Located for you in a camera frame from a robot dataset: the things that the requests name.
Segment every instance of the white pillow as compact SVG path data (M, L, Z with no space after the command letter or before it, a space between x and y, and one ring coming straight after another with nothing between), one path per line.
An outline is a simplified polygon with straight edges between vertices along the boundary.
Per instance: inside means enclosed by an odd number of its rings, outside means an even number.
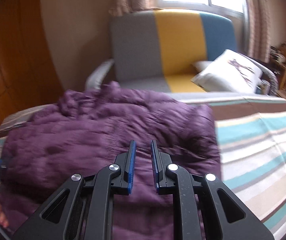
M191 81L206 91L255 93L261 76L262 70L253 62L227 49Z
M197 72L200 73L205 70L213 61L197 61L193 63L193 66L196 68Z

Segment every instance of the purple comforter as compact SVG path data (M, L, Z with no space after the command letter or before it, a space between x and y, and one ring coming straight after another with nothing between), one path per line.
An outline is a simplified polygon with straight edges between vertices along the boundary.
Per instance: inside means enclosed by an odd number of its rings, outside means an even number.
M121 89L116 82L86 93L67 91L10 132L0 203L16 230L70 175L88 176L137 143L130 196L115 196L113 240L173 239L171 196L153 185L151 140L189 172L220 177L220 158L209 106L188 106L166 94Z

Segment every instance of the striped bed sheet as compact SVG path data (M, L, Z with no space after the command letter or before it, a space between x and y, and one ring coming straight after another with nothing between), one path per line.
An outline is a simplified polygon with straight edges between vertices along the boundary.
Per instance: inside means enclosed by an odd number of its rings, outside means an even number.
M8 137L8 133L12 129L23 125L25 122L27 122L27 120L29 120L29 118L33 115L33 113L43 109L46 106L47 105L32 107L17 112L15 114L9 115L7 118L3 120L2 124L0 125L0 157L3 145Z
M223 182L280 240L286 233L286 100L267 96L202 93L187 104L209 104L215 118ZM0 155L7 133L45 106L18 112L0 126Z

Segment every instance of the metal screw cap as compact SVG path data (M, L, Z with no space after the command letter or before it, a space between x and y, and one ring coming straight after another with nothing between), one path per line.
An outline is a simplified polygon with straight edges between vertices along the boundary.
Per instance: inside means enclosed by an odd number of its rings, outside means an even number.
M117 165L117 164L111 164L111 165L109 166L109 169L110 169L111 171L117 171L119 168L120 168L120 166Z
M170 170L170 171L176 171L179 167L176 165L176 164L169 164L167 166L167 168Z
M78 180L81 179L81 175L80 174L74 174L74 175L71 176L71 179L73 181L78 181Z
M212 173L206 174L205 178L209 181L215 181L215 179L216 179L215 175Z

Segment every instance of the blue gripper pad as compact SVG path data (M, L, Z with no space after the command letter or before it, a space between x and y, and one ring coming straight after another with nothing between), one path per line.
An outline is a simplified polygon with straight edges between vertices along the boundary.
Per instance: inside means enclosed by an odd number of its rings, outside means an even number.
M135 154L136 154L136 142L135 141L131 141L130 148L129 148L129 154L131 154L131 158L130 158L130 166L129 166L129 184L127 186L127 190L129 194L131 194L132 188L133 188L134 165L135 165Z

